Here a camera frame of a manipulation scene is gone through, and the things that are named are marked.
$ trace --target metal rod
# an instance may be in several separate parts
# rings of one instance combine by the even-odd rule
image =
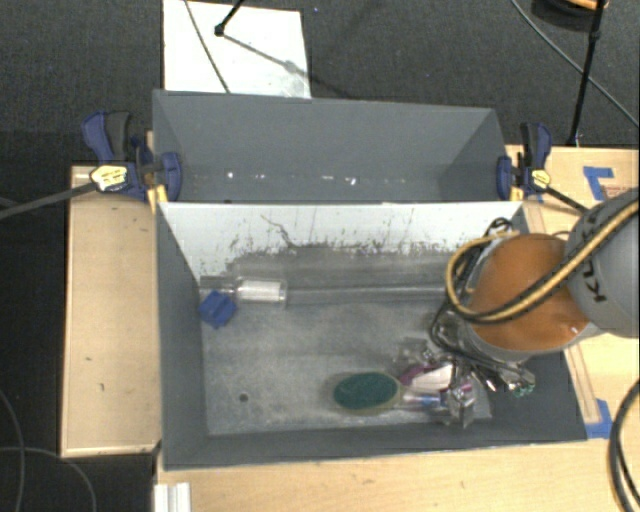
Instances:
[[[567,140],[567,146],[575,146],[578,142],[578,127],[580,125],[580,117],[582,116],[582,107],[584,105],[584,96],[587,92],[587,84],[589,83],[589,75],[591,73],[591,63],[593,62],[593,54],[596,51],[596,43],[600,39],[600,22],[602,21],[602,15],[604,13],[604,5],[607,0],[598,0],[596,5],[596,12],[593,17],[593,24],[591,25],[591,32],[589,32],[589,47],[587,49],[587,56],[584,62],[584,69],[582,71],[582,80],[580,82],[580,90],[578,92],[578,100],[576,101],[576,108],[573,114],[573,123],[571,125],[571,135]]]
[[[229,14],[227,14],[227,16],[225,17],[225,19],[222,20],[222,22],[218,25],[216,25],[216,28],[214,29],[214,34],[218,37],[222,37],[224,35],[224,29],[227,26],[227,23],[229,23],[229,21],[231,21],[231,18],[233,18],[233,16],[235,15],[235,13],[238,11],[238,9],[240,9],[240,6],[244,3],[245,0],[238,0],[233,7],[231,8],[231,10],[229,11]]]
[[[0,220],[6,219],[8,217],[13,217],[14,215],[18,215],[20,213],[25,213],[31,210],[35,210],[36,208],[41,208],[43,206],[54,204],[59,201],[66,201],[68,199],[78,197],[82,194],[86,194],[87,192],[95,192],[95,190],[96,190],[96,186],[93,182],[91,182],[91,183],[86,183],[84,185],[80,185],[79,187],[72,188],[70,190],[65,190],[63,192],[58,192],[57,194],[52,194],[50,196],[36,199],[35,201],[17,204],[5,210],[1,210]]]

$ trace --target gray bin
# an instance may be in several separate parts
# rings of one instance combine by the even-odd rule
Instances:
[[[365,268],[371,262],[389,261],[442,283],[451,251],[482,234],[494,218],[511,218],[518,204],[159,206],[167,469],[584,438],[561,354],[531,362],[539,383],[533,395],[520,400],[510,394],[493,395],[493,419],[466,430],[432,423],[415,412],[352,417],[331,404],[327,386],[332,378],[345,372],[388,370],[407,343],[424,339],[425,315],[442,297],[424,303],[284,309],[240,305],[231,322],[218,330],[203,324],[197,312],[202,277],[238,264],[266,273],[308,269],[304,263],[309,254],[322,255],[311,274],[314,279],[335,257],[359,261]],[[285,277],[295,280],[299,275]]]
[[[154,150],[180,201],[492,201],[504,141],[487,108],[154,91]]]

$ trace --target green sponge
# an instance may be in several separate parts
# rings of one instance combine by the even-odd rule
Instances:
[[[378,414],[395,406],[404,388],[391,375],[366,372],[350,375],[338,382],[333,399],[341,407],[357,414]]]

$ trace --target blue clamp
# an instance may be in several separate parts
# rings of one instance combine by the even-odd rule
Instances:
[[[82,137],[96,154],[100,165],[117,163],[126,168],[124,186],[99,187],[102,192],[117,192],[139,201],[146,201],[149,185],[143,176],[164,171],[164,185],[169,201],[176,201],[182,186],[182,167],[177,153],[163,153],[160,162],[154,163],[153,153],[139,137],[127,141],[128,112],[97,111],[82,121]],[[135,152],[135,162],[128,161],[128,143]]]
[[[611,420],[611,413],[609,412],[609,406],[604,400],[596,398],[598,409],[600,411],[599,423],[586,423],[585,430],[587,431],[587,437],[589,439],[609,439],[611,433],[611,427],[613,421]]]
[[[518,154],[518,165],[513,166],[511,158],[502,156],[496,169],[496,188],[500,199],[511,197],[512,188],[522,191],[524,197],[545,191],[533,179],[535,171],[544,170],[547,157],[551,154],[553,141],[551,132],[542,123],[522,123],[520,125],[524,153]]]
[[[214,290],[200,303],[198,312],[203,322],[217,329],[227,324],[236,309],[236,304],[228,295]]]

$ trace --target bin floor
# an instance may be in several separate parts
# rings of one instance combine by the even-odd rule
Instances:
[[[209,434],[429,422],[424,412],[398,409],[350,415],[331,393],[345,374],[390,371],[403,347],[425,338],[438,306],[250,304],[221,329],[203,324]],[[477,419],[490,417],[488,403],[477,409]]]

